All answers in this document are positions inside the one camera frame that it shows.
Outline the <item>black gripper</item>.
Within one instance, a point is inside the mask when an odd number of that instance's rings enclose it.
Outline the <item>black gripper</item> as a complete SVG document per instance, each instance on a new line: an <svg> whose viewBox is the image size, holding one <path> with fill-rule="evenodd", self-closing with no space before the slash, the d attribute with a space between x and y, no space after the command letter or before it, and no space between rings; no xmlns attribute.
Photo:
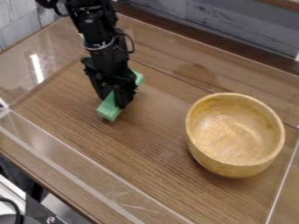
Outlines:
<svg viewBox="0 0 299 224"><path fill-rule="evenodd" d="M126 43L86 44L90 56L81 62L86 75L105 100L115 90L115 103L122 109L127 107L137 94L137 75L129 66L130 54Z"/></svg>

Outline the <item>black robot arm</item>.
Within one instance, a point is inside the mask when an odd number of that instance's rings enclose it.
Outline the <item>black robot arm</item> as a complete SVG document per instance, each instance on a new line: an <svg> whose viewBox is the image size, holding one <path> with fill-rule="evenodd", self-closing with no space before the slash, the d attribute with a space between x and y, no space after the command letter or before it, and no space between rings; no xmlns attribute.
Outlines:
<svg viewBox="0 0 299 224"><path fill-rule="evenodd" d="M58 4L63 4L67 15L83 36L89 57L81 62L98 93L106 100L115 94L115 104L125 109L135 98L137 75L129 66L130 54L135 52L133 38L118 27L118 12L111 0L37 0L46 9L62 15Z"/></svg>

